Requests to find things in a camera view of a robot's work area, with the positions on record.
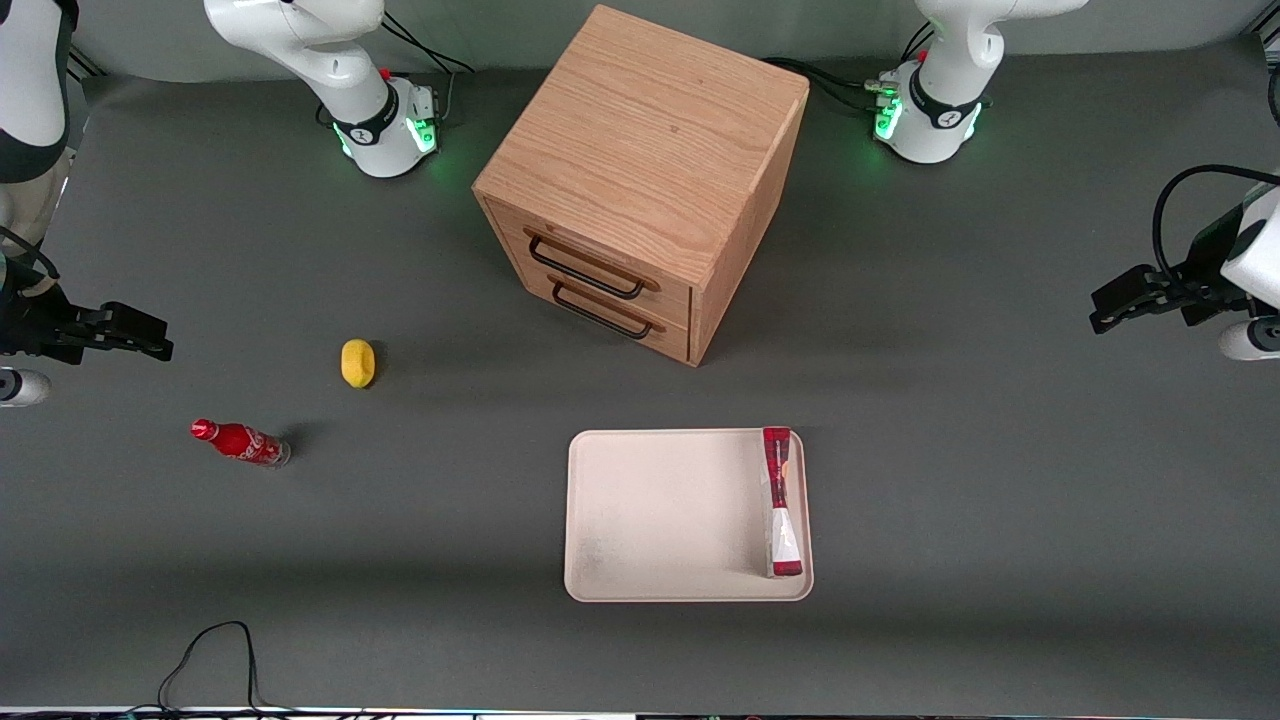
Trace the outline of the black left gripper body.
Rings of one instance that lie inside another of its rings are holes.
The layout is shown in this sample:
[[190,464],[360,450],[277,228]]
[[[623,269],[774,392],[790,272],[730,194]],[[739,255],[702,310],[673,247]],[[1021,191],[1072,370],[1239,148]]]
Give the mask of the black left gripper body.
[[1193,301],[1181,307],[1187,327],[1196,327],[1224,313],[1251,310],[1251,300],[1244,290],[1221,274],[1236,238],[1239,224],[1215,224],[1194,237],[1187,258],[1179,264],[1180,278],[1189,288]]

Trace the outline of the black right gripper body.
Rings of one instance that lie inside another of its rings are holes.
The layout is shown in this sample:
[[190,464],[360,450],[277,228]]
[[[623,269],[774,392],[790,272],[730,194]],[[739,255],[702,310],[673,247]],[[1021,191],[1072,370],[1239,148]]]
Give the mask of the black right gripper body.
[[60,290],[27,299],[6,287],[1,301],[1,355],[24,354],[77,364],[77,347],[60,341],[61,331],[76,319],[76,306]]

